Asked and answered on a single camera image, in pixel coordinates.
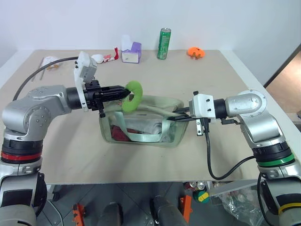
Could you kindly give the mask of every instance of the tissue box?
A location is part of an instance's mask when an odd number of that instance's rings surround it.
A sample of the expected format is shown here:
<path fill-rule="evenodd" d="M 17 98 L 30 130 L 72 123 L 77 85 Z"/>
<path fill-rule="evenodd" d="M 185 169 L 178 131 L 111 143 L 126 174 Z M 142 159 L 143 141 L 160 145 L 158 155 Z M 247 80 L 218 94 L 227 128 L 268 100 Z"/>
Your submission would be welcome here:
<path fill-rule="evenodd" d="M 135 63 L 140 62 L 141 57 L 141 43 L 133 42 L 131 49 L 121 51 L 122 62 Z"/>

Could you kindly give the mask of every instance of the green ring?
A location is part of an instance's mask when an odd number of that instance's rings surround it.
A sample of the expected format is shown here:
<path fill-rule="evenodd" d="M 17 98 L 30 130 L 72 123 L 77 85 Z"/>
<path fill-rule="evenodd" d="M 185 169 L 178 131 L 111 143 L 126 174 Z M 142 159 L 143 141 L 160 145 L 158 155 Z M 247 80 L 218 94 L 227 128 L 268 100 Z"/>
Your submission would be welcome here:
<path fill-rule="evenodd" d="M 289 156 L 287 156 L 283 159 L 278 159 L 278 160 L 274 160 L 274 161 L 267 161 L 267 162 L 257 162 L 257 163 L 258 163 L 259 166 L 277 166 L 277 165 L 287 163 L 291 160 L 294 160 L 293 153 L 291 153 Z"/>

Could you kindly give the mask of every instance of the beige table top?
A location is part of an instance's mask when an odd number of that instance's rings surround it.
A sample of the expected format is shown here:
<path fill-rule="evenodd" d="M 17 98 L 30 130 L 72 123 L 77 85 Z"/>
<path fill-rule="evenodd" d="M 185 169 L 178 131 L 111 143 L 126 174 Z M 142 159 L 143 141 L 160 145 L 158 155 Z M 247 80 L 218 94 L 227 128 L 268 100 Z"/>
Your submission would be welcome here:
<path fill-rule="evenodd" d="M 112 50 L 87 50 L 89 54 L 112 53 Z M 22 81 L 35 71 L 43 57 L 73 57 L 77 50 L 37 50 L 0 90 L 0 110 L 10 102 Z M 20 95 L 38 86 L 63 84 L 74 87 L 74 62 L 45 71 L 29 82 Z M 138 80 L 146 95 L 181 99 L 188 106 L 192 92 L 226 98 L 246 90 L 246 85 L 218 50 L 192 60 L 184 50 L 169 51 L 166 60 L 158 60 L 155 51 L 143 51 L 140 64 L 121 60 L 99 65 L 95 74 L 102 86 L 123 85 Z M 210 125 L 212 166 L 217 176 L 241 159 L 252 155 L 239 126 Z M 206 163 L 206 141 L 196 136 L 195 122 L 190 122 L 178 147 L 109 144 L 102 138 L 98 112 L 75 110 L 55 118 L 44 139 L 42 172 L 48 184 L 86 184 L 108 182 L 212 180 Z M 255 179 L 255 160 L 244 163 L 227 179 Z"/>

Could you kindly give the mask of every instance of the transparent bag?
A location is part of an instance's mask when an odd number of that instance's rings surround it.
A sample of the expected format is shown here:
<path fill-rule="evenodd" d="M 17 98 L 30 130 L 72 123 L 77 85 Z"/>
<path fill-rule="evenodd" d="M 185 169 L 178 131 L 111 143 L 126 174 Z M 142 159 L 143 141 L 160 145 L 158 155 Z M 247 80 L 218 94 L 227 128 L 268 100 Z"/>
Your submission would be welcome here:
<path fill-rule="evenodd" d="M 260 226 L 263 216 L 260 210 L 257 191 L 248 187 L 219 195 L 225 210 L 237 220 L 250 226 Z"/>
<path fill-rule="evenodd" d="M 173 111 L 184 106 L 181 100 L 145 95 L 131 113 L 122 112 L 121 104 L 104 103 L 106 117 L 99 118 L 99 124 L 107 142 L 176 147 L 182 140 L 188 122 L 167 120 L 180 115 Z"/>

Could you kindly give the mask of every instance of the yellow ring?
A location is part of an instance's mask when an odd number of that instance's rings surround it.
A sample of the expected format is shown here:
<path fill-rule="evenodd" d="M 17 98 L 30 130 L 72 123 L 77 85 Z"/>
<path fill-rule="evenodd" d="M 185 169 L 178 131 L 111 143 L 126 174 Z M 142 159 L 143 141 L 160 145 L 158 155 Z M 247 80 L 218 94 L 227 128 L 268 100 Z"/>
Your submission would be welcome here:
<path fill-rule="evenodd" d="M 278 215 L 280 215 L 283 210 L 290 208 L 290 207 L 301 207 L 301 202 L 293 202 L 293 203 L 289 203 L 289 204 L 285 204 L 285 205 L 281 206 L 278 210 Z"/>

